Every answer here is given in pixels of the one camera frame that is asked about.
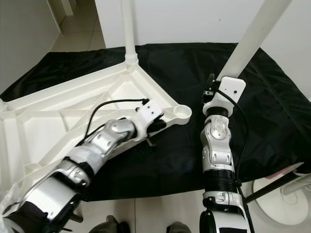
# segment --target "black cloth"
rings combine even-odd
[[[142,142],[99,171],[84,200],[160,196],[203,188],[204,127],[201,97],[210,73],[218,75],[235,44],[188,43],[137,46],[139,65],[178,103],[192,109],[188,124],[155,135],[156,147]],[[0,97],[13,100],[124,60],[124,48],[50,52]],[[291,79],[261,49],[240,75],[247,83],[239,105],[250,122],[241,180],[271,175],[311,158],[311,104]],[[244,143],[244,122],[230,117],[231,148],[237,160]]]

